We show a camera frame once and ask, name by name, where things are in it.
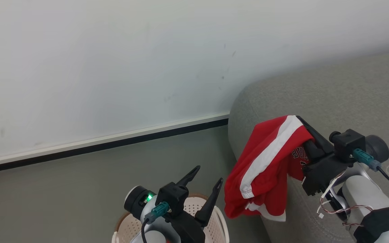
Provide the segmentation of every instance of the perforated basket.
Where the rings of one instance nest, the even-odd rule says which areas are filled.
[[[208,197],[190,195],[184,202],[184,211],[193,215],[202,208]],[[140,232],[142,223],[131,214],[125,214],[117,223],[112,243],[130,243]],[[217,206],[211,215],[210,222],[204,228],[205,243],[229,243],[229,232],[222,212]]]

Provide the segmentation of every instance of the red garment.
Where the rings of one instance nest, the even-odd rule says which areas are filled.
[[[312,135],[295,115],[259,123],[253,129],[225,187],[229,218],[244,213],[286,220],[287,174],[298,180],[309,163],[302,144]]]

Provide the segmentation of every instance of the gray floor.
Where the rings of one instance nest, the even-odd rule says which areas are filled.
[[[157,191],[201,165],[188,188],[209,195],[234,164],[225,126],[0,171],[0,243],[110,242],[134,186]],[[227,224],[233,243],[269,242],[259,217]]]

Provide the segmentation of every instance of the black tape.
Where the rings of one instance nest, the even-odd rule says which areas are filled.
[[[354,232],[357,243],[374,243],[382,233],[389,231],[389,208],[373,210],[363,218],[361,225]]]

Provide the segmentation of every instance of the white baseboard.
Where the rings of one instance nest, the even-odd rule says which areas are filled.
[[[123,140],[123,139],[131,138],[131,137],[139,137],[142,135],[153,134],[153,133],[157,133],[157,132],[161,132],[161,131],[168,131],[168,130],[172,130],[172,129],[179,129],[179,128],[198,125],[198,124],[202,124],[202,123],[214,122],[215,120],[227,119],[228,117],[229,117],[229,112],[220,113],[220,114],[216,114],[216,115],[198,117],[195,119],[181,120],[181,121],[178,121],[175,123],[168,123],[168,124],[164,124],[164,125],[160,125],[160,126],[146,128],[146,129],[128,131],[128,132],[118,133],[118,134],[109,135],[109,136],[105,136],[105,137],[98,137],[98,138],[88,139],[88,140],[84,140],[84,141],[80,141],[80,142],[67,143],[67,144],[63,144],[63,145],[37,149],[34,151],[28,151],[28,152],[23,152],[23,153],[19,153],[19,154],[3,156],[3,157],[0,157],[0,164],[9,163],[9,162],[18,161],[18,160],[29,159],[29,158],[34,158],[34,157],[39,157],[39,156],[48,155],[48,154],[54,154],[54,153],[58,153],[58,152],[69,151],[72,149],[78,149],[78,148],[83,148],[83,147],[92,146],[92,145],[98,145],[98,144],[102,144],[102,143]]]

